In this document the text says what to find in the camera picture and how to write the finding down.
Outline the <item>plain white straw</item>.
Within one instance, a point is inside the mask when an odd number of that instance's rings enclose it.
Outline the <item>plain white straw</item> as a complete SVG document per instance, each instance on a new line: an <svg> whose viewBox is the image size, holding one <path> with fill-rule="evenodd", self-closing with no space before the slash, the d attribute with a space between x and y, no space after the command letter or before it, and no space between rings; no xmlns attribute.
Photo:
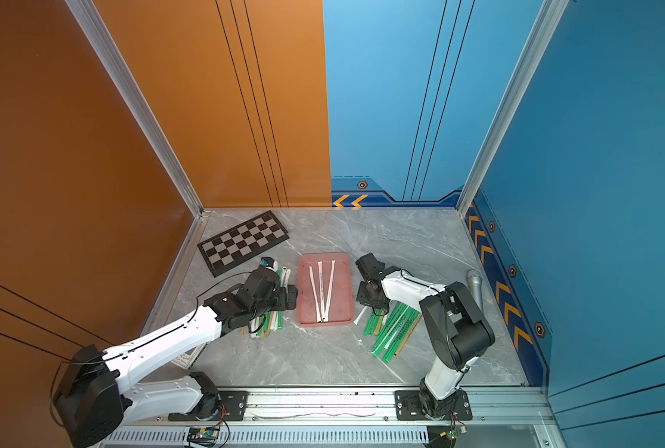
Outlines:
<svg viewBox="0 0 665 448"><path fill-rule="evenodd" d="M330 267L330 278L328 282L328 290L325 295L325 308L323 313L323 322L329 322L330 320L330 305L332 304L332 291L334 285L334 274L335 274L336 261L332 261L332 266Z"/></svg>

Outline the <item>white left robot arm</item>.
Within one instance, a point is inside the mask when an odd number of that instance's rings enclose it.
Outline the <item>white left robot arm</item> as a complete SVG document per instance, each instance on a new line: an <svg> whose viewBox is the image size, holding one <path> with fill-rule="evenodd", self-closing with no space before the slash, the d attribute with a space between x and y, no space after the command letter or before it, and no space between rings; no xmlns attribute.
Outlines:
<svg viewBox="0 0 665 448"><path fill-rule="evenodd" d="M121 425L164 414L221 421L223 399L205 373L152 383L145 377L240 328L258 332L256 318L295 309L298 294L287 274L262 264L242 284L217 294L205 291L193 311L154 332L104 350L88 345L69 360L50 395L50 410L75 447L93 446Z"/></svg>

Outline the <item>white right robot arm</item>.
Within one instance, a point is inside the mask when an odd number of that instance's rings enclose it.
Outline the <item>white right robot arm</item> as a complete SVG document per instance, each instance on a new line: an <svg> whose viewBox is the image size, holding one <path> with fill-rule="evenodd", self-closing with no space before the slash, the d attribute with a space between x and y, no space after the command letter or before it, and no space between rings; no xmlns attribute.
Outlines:
<svg viewBox="0 0 665 448"><path fill-rule="evenodd" d="M372 253L356 265L362 276L357 301L371 307L377 317L388 317L373 354L399 349L403 331L410 330L416 319L424 322L435 354L416 397L397 399L399 420L472 420L470 401L460 383L496 342L483 301L461 282L429 283L401 268L387 267Z"/></svg>

